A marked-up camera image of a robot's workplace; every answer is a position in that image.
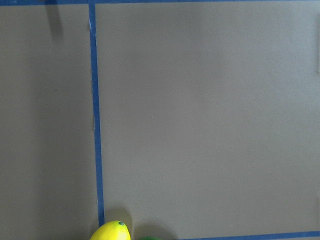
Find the green lime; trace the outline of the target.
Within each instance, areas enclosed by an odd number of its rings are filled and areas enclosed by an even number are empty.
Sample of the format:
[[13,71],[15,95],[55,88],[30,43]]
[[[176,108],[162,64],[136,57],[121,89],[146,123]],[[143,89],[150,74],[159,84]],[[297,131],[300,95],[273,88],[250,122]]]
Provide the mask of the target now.
[[139,238],[139,240],[162,240],[162,239],[159,237],[155,237],[155,236],[144,236],[144,237]]

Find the whole yellow lemon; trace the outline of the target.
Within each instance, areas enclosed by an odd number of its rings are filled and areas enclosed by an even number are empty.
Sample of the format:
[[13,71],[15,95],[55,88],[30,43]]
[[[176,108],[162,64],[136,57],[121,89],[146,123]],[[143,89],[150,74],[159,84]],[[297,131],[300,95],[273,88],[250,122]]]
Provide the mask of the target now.
[[123,221],[114,220],[100,226],[90,240],[130,240],[131,235]]

